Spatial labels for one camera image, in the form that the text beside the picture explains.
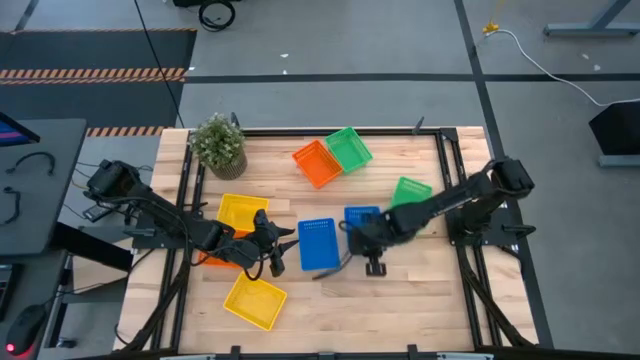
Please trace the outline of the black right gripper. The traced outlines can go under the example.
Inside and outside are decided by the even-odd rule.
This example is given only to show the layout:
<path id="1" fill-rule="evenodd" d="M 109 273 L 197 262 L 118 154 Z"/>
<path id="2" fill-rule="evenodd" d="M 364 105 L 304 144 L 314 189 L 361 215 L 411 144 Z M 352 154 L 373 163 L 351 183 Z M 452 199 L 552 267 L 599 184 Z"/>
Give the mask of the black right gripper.
<path id="1" fill-rule="evenodd" d="M 359 220 L 347 222 L 349 251 L 354 255 L 363 255 L 368 252 L 365 271 L 369 277 L 387 275 L 386 264 L 381 261 L 384 251 L 376 249 L 394 246 L 397 243 L 397 237 L 396 221 L 389 214 L 363 214 Z M 343 254 L 337 267 L 315 275 L 312 279 L 321 280 L 341 272 L 352 259 L 349 251 Z"/>

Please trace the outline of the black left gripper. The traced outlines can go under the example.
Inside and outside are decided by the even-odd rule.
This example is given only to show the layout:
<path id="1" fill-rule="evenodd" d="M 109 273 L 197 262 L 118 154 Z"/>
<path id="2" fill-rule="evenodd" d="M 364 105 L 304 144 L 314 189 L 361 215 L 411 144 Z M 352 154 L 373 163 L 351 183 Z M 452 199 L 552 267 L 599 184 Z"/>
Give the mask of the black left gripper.
<path id="1" fill-rule="evenodd" d="M 279 238 L 292 235 L 295 230 L 276 226 L 268 219 L 264 210 L 256 212 L 253 222 L 254 231 L 242 238 L 236 246 L 237 252 L 249 259 L 242 267 L 244 274 L 247 278 L 260 278 L 264 261 L 269 260 L 271 275 L 279 277 L 285 271 L 283 254 L 299 243 L 298 240 L 279 243 Z"/>

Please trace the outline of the blue plastic basket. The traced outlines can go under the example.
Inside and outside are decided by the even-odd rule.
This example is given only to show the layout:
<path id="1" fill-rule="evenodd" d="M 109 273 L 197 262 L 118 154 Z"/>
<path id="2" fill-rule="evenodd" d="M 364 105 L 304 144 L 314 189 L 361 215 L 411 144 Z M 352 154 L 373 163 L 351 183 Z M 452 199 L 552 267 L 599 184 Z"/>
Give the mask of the blue plastic basket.
<path id="1" fill-rule="evenodd" d="M 304 220 L 298 223 L 300 265 L 303 271 L 337 268 L 339 247 L 332 218 Z"/>
<path id="2" fill-rule="evenodd" d="M 346 233 L 350 234 L 354 227 L 360 227 L 379 214 L 380 208 L 378 206 L 347 206 L 344 209 Z"/>

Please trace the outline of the yellow plastic basket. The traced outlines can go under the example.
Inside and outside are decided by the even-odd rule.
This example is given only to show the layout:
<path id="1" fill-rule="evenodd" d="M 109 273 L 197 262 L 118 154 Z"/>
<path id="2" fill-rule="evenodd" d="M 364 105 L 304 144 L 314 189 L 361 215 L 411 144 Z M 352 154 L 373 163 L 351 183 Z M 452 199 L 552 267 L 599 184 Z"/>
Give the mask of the yellow plastic basket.
<path id="1" fill-rule="evenodd" d="M 250 280 L 241 273 L 223 307 L 256 327 L 271 331 L 287 297 L 284 290 L 261 279 Z"/>
<path id="2" fill-rule="evenodd" d="M 256 212 L 267 211 L 268 206 L 267 198 L 223 194 L 216 220 L 231 226 L 235 230 L 235 237 L 240 238 L 254 231 L 253 219 Z"/>

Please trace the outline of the orange plastic basket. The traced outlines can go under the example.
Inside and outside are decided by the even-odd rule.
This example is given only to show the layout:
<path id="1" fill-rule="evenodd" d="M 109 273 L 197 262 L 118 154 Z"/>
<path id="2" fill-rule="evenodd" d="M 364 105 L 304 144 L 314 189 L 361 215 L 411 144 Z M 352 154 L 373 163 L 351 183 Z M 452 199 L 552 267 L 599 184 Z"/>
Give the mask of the orange plastic basket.
<path id="1" fill-rule="evenodd" d="M 214 256 L 209 256 L 207 253 L 198 250 L 197 261 L 201 262 L 205 266 L 215 266 L 223 268 L 242 268 L 249 259 L 237 251 L 229 250 L 225 254 L 225 258 L 221 259 Z"/>
<path id="2" fill-rule="evenodd" d="M 320 189 L 343 173 L 336 158 L 319 140 L 313 140 L 292 155 L 310 183 Z"/>

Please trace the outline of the green plastic basket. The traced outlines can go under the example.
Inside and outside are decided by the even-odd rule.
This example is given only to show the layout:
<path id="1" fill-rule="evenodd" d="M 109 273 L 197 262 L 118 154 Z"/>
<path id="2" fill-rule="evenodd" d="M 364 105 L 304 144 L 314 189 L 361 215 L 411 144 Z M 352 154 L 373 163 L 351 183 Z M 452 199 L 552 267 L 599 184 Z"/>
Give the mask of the green plastic basket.
<path id="1" fill-rule="evenodd" d="M 417 180 L 401 176 L 394 190 L 391 206 L 422 202 L 432 196 L 432 188 Z"/>
<path id="2" fill-rule="evenodd" d="M 325 143 L 347 174 L 366 166 L 373 155 L 353 127 L 343 128 L 325 138 Z"/>

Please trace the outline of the green potted plant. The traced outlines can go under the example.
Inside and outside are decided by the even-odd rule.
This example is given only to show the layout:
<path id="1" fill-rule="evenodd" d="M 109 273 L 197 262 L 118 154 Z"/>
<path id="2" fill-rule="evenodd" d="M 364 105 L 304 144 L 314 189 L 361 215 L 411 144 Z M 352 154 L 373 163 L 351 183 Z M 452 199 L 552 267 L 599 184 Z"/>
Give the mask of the green potted plant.
<path id="1" fill-rule="evenodd" d="M 215 113 L 190 135 L 191 150 L 219 179 L 239 178 L 248 166 L 244 133 L 234 112 Z"/>

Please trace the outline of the small black control device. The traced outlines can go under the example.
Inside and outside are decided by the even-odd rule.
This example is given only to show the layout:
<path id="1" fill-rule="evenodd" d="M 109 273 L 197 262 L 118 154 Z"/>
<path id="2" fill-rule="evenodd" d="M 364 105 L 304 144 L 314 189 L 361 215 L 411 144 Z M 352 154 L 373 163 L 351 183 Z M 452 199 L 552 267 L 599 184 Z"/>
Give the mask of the small black control device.
<path id="1" fill-rule="evenodd" d="M 84 210 L 82 212 L 82 215 L 86 220 L 90 221 L 91 223 L 95 223 L 113 212 L 114 209 L 112 206 L 96 204 Z"/>

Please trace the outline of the grey side desk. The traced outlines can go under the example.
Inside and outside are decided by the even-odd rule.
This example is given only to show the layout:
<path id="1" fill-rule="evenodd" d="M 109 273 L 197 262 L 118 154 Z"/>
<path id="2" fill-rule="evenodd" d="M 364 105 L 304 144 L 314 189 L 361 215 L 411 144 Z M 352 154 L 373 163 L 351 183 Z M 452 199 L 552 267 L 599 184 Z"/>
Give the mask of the grey side desk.
<path id="1" fill-rule="evenodd" d="M 49 246 L 84 138 L 84 119 L 25 120 L 38 143 L 0 147 L 0 256 Z"/>

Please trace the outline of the black hazard-striped floor mat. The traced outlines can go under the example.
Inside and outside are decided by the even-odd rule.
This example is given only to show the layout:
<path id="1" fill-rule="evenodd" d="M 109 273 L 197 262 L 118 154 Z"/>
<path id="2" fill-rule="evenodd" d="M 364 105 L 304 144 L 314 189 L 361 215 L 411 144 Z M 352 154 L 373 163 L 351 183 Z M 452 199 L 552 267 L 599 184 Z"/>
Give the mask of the black hazard-striped floor mat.
<path id="1" fill-rule="evenodd" d="M 81 118 L 89 137 L 158 136 L 179 126 L 193 28 L 0 32 L 0 112 Z"/>

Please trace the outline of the black computer mouse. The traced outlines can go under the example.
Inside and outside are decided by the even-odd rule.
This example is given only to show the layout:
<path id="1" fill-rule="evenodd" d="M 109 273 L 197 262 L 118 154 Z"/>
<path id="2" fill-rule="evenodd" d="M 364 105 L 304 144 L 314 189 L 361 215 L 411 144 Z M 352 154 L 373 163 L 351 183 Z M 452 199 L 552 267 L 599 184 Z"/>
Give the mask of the black computer mouse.
<path id="1" fill-rule="evenodd" d="M 35 343 L 46 315 L 44 304 L 25 307 L 9 328 L 5 341 L 6 352 L 12 356 L 26 354 Z"/>

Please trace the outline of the computer monitor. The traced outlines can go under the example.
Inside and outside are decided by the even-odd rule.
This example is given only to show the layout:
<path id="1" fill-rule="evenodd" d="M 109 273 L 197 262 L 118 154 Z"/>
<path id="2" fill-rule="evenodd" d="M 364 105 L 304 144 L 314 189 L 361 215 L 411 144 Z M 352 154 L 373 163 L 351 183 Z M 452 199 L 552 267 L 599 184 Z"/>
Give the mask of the computer monitor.
<path id="1" fill-rule="evenodd" d="M 0 147 L 32 144 L 39 141 L 40 137 L 36 133 L 0 112 Z"/>

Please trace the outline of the black box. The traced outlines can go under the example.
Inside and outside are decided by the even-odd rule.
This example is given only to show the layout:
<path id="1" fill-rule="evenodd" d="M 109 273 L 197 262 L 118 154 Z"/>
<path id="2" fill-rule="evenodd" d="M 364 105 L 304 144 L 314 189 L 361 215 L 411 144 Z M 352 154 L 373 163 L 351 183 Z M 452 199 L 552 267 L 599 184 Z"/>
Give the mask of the black box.
<path id="1" fill-rule="evenodd" d="M 604 155 L 640 155 L 640 102 L 610 105 L 589 126 Z"/>

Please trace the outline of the grey metal table leg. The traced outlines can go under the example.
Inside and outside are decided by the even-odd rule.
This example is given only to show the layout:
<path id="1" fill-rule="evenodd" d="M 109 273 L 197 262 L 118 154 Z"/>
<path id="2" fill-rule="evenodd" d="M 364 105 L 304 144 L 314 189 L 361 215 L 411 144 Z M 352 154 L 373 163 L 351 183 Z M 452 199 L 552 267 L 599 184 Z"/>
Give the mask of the grey metal table leg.
<path id="1" fill-rule="evenodd" d="M 598 15 L 583 23 L 550 23 L 543 28 L 546 36 L 633 37 L 640 33 L 640 22 L 615 22 L 631 0 L 611 0 Z"/>

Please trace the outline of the black aluminium table frame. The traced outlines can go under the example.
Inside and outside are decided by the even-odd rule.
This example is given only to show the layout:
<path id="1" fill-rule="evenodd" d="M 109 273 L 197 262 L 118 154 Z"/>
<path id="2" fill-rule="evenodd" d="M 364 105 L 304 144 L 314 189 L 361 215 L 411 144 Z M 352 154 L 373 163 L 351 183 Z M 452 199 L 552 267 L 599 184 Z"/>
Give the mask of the black aluminium table frame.
<path id="1" fill-rule="evenodd" d="M 278 130 L 246 140 L 249 165 L 243 176 L 222 181 L 201 178 L 203 212 L 214 217 L 225 193 L 269 200 L 268 215 L 276 224 L 295 228 L 315 218 L 340 220 L 348 205 L 389 206 L 397 181 L 406 176 L 441 191 L 441 168 L 452 165 L 452 145 L 425 133 L 386 129 L 375 134 L 361 129 L 372 153 L 365 167 L 335 178 L 322 188 L 311 185 L 293 154 L 322 133 L 305 129 Z M 387 275 L 369 277 L 366 261 L 353 259 L 340 273 L 318 279 L 301 268 L 297 249 L 284 257 L 285 273 L 274 280 L 287 297 L 270 330 L 227 311 L 224 301 L 240 277 L 237 268 L 201 265 L 191 270 L 183 307 L 170 307 L 157 347 L 180 339 L 183 353 L 381 352 L 389 354 L 416 345 L 422 351 L 469 350 L 473 346 L 455 249 L 443 219 L 432 221 L 411 243 L 384 255 Z"/>

